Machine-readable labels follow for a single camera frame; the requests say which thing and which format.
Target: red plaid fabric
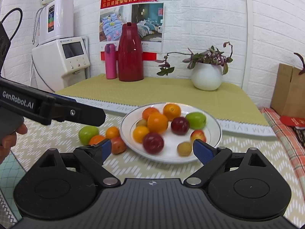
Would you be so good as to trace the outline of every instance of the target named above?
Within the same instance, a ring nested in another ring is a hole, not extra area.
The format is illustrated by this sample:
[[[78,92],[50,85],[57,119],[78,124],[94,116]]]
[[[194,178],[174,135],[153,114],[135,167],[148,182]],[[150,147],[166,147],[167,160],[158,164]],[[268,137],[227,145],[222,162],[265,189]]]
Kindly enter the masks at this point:
[[[281,123],[280,116],[272,108],[262,108],[261,113],[283,143],[305,197],[305,148],[298,142],[292,128]]]

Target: flower pot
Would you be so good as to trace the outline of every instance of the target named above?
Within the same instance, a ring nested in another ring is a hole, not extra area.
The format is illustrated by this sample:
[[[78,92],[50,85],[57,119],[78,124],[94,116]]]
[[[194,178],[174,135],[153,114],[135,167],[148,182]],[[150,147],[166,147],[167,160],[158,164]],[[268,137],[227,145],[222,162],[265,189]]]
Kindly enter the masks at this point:
[[[191,80],[198,89],[207,91],[218,89],[222,83],[222,68],[220,65],[197,63]]]

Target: plate rim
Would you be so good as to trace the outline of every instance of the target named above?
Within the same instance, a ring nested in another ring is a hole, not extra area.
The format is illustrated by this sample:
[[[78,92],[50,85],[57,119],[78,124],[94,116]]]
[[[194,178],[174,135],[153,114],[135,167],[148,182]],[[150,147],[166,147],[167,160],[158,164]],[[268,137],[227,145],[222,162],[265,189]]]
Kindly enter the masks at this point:
[[[220,130],[219,139],[218,139],[218,141],[217,141],[217,143],[216,143],[216,145],[215,145],[215,148],[217,148],[217,146],[220,144],[220,141],[221,141],[221,139],[222,139],[222,128],[221,128],[220,124],[218,123],[218,121],[216,120],[216,118],[215,118],[214,116],[212,116],[210,113],[206,112],[205,110],[202,110],[202,109],[197,108],[197,107],[195,107],[195,106],[191,106],[191,105],[187,105],[187,104],[183,104],[183,103],[178,103],[178,102],[154,102],[154,103],[149,103],[149,104],[145,104],[145,105],[142,105],[142,106],[138,106],[137,108],[135,108],[135,109],[133,109],[132,111],[130,111],[130,112],[129,112],[128,114],[126,114],[126,115],[124,116],[124,118],[122,119],[121,124],[120,124],[120,128],[119,128],[120,136],[121,136],[121,138],[123,139],[124,142],[126,142],[127,139],[124,137],[124,135],[123,135],[123,133],[122,133],[122,132],[123,132],[123,130],[122,130],[122,125],[123,125],[124,120],[126,119],[126,117],[127,117],[129,114],[131,114],[133,111],[137,110],[137,109],[140,109],[140,108],[146,107],[146,106],[156,105],[156,104],[176,104],[176,105],[183,105],[183,106],[187,106],[187,107],[191,107],[191,108],[198,109],[199,111],[202,111],[202,112],[204,112],[205,114],[211,116],[211,117],[214,119],[214,121],[216,122],[216,124],[218,125],[219,130]],[[132,151],[134,151],[134,152],[136,152],[137,154],[139,154],[141,157],[145,157],[146,159],[149,159],[150,161],[155,161],[155,162],[159,162],[159,163],[167,163],[167,164],[186,164],[186,163],[190,163],[190,162],[195,161],[195,159],[194,159],[194,160],[186,159],[185,161],[181,161],[181,162],[168,162],[168,161],[162,161],[162,160],[155,160],[155,159],[147,158],[147,157],[144,156],[144,155],[142,154],[142,152],[139,151],[137,148],[131,148],[130,146],[128,146],[128,147],[129,147]]]

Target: plate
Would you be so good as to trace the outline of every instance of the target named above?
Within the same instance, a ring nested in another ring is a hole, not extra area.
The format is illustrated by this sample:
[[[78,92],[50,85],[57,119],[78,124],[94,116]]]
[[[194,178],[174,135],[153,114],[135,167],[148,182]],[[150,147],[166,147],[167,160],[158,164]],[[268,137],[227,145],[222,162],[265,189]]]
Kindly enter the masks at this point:
[[[142,112],[146,108],[154,107],[158,109],[160,112],[162,112],[164,106],[169,103],[177,104],[181,108],[182,117],[185,117],[187,114],[192,112],[201,112],[205,114],[206,126],[203,131],[205,133],[206,142],[213,147],[218,146],[222,138],[222,129],[220,128],[220,125],[213,116],[193,106],[174,103],[174,102],[160,102],[160,103],[152,103],[139,107],[131,111],[123,118],[120,126],[120,135],[122,140],[125,142],[127,146],[129,146],[130,149],[132,149],[133,151],[135,151],[136,153],[140,154],[145,158],[166,164],[185,164],[197,160],[197,157],[194,155],[193,152],[188,157],[181,157],[177,153],[177,145],[185,141],[190,141],[191,133],[194,130],[189,129],[188,133],[184,136],[173,134],[170,129],[171,121],[168,122],[168,128],[166,132],[162,134],[162,137],[164,139],[164,148],[159,154],[152,155],[147,153],[143,145],[135,142],[132,137],[132,132],[136,128],[137,122],[142,118]]]

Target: white machine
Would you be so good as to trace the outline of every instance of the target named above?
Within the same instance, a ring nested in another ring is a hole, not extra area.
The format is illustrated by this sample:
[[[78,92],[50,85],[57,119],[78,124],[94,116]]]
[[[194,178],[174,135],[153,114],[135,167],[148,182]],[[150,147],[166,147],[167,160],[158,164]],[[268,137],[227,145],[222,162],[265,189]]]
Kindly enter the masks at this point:
[[[39,45],[73,37],[73,15],[73,0],[55,0],[48,4],[40,14]]]
[[[35,47],[32,55],[39,89],[58,91],[86,79],[90,62],[81,37],[53,40]]]

